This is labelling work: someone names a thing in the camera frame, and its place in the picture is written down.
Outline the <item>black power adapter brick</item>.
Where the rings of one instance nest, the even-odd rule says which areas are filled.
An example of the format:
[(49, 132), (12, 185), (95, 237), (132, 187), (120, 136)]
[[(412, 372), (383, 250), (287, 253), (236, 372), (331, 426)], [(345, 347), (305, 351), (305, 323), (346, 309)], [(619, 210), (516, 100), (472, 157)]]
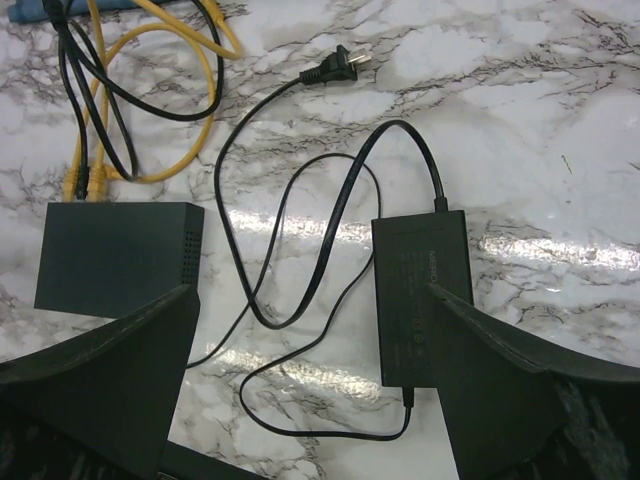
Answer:
[(372, 240), (381, 384), (432, 388), (429, 286), (474, 302), (466, 214), (453, 210), (375, 219)]

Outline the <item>black network switch box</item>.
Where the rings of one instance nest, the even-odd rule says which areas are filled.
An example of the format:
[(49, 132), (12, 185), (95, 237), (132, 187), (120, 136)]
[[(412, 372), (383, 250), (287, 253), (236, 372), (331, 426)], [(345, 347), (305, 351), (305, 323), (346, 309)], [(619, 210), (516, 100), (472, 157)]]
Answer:
[(48, 204), (35, 308), (115, 319), (197, 286), (204, 219), (188, 202)]

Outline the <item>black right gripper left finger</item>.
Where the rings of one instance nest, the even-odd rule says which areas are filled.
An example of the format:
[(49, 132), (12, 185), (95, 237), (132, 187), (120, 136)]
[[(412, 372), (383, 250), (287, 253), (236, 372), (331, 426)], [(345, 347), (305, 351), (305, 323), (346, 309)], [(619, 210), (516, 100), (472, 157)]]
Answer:
[(4, 479), (154, 479), (199, 316), (181, 286), (1, 365)]

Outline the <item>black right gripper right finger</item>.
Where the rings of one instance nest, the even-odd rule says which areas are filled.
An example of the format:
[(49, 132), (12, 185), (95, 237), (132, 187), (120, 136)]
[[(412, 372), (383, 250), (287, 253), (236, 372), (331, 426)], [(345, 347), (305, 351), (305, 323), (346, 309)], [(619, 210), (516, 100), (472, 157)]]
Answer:
[(638, 368), (430, 290), (431, 363), (460, 478), (638, 478)]

